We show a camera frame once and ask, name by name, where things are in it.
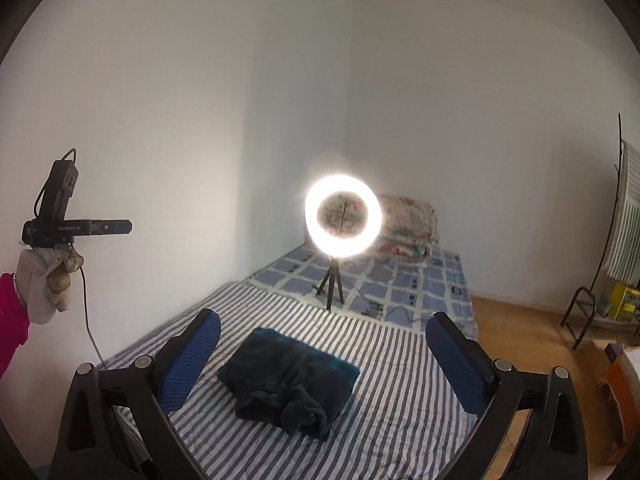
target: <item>hanging striped cloth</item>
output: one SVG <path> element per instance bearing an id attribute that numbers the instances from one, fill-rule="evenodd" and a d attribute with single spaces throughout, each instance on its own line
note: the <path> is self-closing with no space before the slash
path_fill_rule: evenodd
<path id="1" fill-rule="evenodd" d="M 615 231 L 605 263 L 607 275 L 634 285 L 640 261 L 640 153 L 623 140 Z"/>

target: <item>white wall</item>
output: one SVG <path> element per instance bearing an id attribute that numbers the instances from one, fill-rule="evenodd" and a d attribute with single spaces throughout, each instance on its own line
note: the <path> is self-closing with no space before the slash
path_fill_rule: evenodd
<path id="1" fill-rule="evenodd" d="M 584 1 L 558 12 L 604 5 Z M 638 55 L 610 12 L 590 34 Z M 563 310 L 607 233 L 619 111 L 640 147 L 620 48 L 481 0 L 357 0 L 346 155 L 375 190 L 435 206 L 473 290 Z"/>
<path id="2" fill-rule="evenodd" d="M 78 149 L 68 218 L 105 355 L 302 241 L 306 186 L 339 163 L 353 0 L 46 0 L 0 67 L 0 269 L 55 158 Z M 0 381 L 30 463 L 50 459 L 75 367 L 96 356 L 81 282 Z"/>

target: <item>ring light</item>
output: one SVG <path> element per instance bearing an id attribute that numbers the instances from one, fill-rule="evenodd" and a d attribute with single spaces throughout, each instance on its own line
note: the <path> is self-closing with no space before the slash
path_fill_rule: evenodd
<path id="1" fill-rule="evenodd" d="M 355 238 L 343 240 L 332 236 L 318 222 L 318 210 L 322 201 L 338 192 L 355 193 L 367 206 L 367 224 Z M 343 258 L 361 253 L 373 243 L 382 225 L 382 211 L 369 186 L 352 176 L 333 175 L 322 178 L 309 190 L 305 202 L 305 219 L 309 235 L 318 249 L 333 258 Z"/>

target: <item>blue checkered bed sheet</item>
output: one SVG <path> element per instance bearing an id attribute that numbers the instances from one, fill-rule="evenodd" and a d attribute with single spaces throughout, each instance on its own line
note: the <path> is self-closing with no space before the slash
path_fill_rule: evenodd
<path id="1" fill-rule="evenodd" d="M 328 265 L 325 254 L 302 245 L 243 283 L 324 308 L 328 286 L 318 296 L 315 287 Z M 340 273 L 344 304 L 336 290 L 332 305 L 336 314 L 366 317 L 423 333 L 433 312 L 446 312 L 468 338 L 478 335 L 458 254 L 435 246 L 431 257 L 419 264 L 360 254 L 342 258 Z"/>

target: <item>wooden floor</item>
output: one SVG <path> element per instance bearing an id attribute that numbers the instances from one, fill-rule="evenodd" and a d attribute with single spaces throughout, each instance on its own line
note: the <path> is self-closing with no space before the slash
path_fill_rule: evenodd
<path id="1" fill-rule="evenodd" d="M 493 359 L 503 357 L 526 372 L 549 373 L 563 366 L 574 381 L 587 439 L 590 479 L 606 478 L 613 467 L 606 464 L 610 451 L 614 419 L 606 398 L 596 386 L 596 379 L 587 364 L 587 355 L 578 348 L 571 350 L 565 328 L 560 328 L 560 314 L 473 298 L 478 321 L 478 341 Z M 498 479 L 518 441 L 526 412 L 518 412 L 494 460 L 487 479 Z"/>

